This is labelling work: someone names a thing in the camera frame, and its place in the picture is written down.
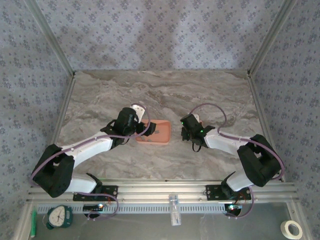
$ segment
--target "black mounting plate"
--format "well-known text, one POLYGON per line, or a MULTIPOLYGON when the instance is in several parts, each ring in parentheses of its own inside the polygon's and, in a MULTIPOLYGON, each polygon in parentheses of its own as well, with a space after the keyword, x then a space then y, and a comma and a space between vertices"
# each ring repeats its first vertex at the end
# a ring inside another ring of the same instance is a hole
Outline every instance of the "black mounting plate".
MULTIPOLYGON (((109 194, 115 198, 118 195, 118 186, 113 185, 103 185, 101 187, 101 194, 109 194)), ((73 195, 73 201, 75 202, 107 202, 108 200, 115 201, 111 197, 106 198, 105 196, 87 196, 81 195, 79 193, 73 195)))
MULTIPOLYGON (((221 185, 206 185, 203 193, 206 193, 206 199, 208 201, 217 201, 217 200, 231 200, 222 192, 221 185)), ((251 194, 248 187, 242 188, 238 193, 239 200, 251 200, 251 194)))

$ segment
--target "wall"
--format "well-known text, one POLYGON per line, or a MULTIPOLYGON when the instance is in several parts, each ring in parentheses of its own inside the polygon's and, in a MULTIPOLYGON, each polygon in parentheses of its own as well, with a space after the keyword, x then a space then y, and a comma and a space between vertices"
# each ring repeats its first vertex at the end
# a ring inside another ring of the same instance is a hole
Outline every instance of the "wall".
POLYGON ((298 1, 254 77, 288 181, 320 239, 320 3, 298 1))
POLYGON ((74 70, 246 70, 283 1, 37 2, 74 70))
POLYGON ((7 240, 70 77, 23 0, 2 0, 0 8, 0 239, 7 240))

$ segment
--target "tape roll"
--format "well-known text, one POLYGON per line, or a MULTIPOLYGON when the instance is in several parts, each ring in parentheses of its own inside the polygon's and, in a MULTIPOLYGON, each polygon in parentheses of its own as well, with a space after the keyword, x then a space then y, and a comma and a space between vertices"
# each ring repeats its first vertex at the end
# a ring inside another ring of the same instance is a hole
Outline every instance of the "tape roll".
POLYGON ((303 234, 302 228, 296 221, 292 221, 292 220, 284 221, 283 223, 281 223, 280 229, 281 229, 281 232, 282 232, 283 236, 285 236, 287 239, 299 240, 300 238, 302 238, 302 234, 303 234), (293 235, 289 231, 290 225, 293 225, 294 227, 297 227, 297 229, 298 229, 298 234, 297 235, 293 235))

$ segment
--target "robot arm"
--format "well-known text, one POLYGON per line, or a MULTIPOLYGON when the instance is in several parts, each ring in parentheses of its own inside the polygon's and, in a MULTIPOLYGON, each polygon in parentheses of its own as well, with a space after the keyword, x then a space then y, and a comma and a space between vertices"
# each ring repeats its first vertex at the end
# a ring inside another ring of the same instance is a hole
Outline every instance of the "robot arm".
MULTIPOLYGON (((142 133, 146 128, 141 123, 144 113, 145 109, 139 105, 125 107, 116 120, 111 121, 95 135, 71 145, 48 146, 32 172, 33 181, 52 198, 70 192, 100 193, 101 182, 95 176, 89 173, 73 173, 74 168, 99 153, 122 145, 125 138, 120 136, 142 133), (44 167, 40 167, 56 154, 58 155, 48 161, 44 167)), ((151 122, 143 135, 149 136, 155 129, 156 124, 151 122)))
POLYGON ((256 185, 263 187, 275 174, 281 170, 278 160, 268 151, 246 140, 258 142, 273 151, 268 141, 262 135, 243 137, 225 134, 213 126, 203 127, 196 114, 188 114, 181 120, 182 140, 192 141, 193 145, 210 149, 219 149, 229 154, 239 156, 243 169, 233 172, 221 183, 223 193, 232 198, 245 187, 256 185), (236 137, 229 139, 221 135, 236 137))

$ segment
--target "marble surface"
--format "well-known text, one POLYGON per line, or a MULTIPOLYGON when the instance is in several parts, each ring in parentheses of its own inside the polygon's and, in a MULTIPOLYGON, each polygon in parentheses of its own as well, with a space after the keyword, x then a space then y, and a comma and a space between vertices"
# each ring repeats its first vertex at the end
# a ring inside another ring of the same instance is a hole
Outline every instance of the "marble surface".
MULTIPOLYGON (((228 122, 224 132, 253 136, 262 133, 258 113, 245 77, 223 71, 88 71, 77 72, 58 139, 69 145, 97 133, 123 107, 139 102, 152 119, 171 122, 169 145, 126 145, 81 163, 77 173, 99 178, 222 180, 241 168, 238 157, 220 150, 192 151, 183 142, 180 118, 201 103, 221 106, 228 122)), ((219 126, 224 118, 213 106, 197 110, 204 125, 219 126)))

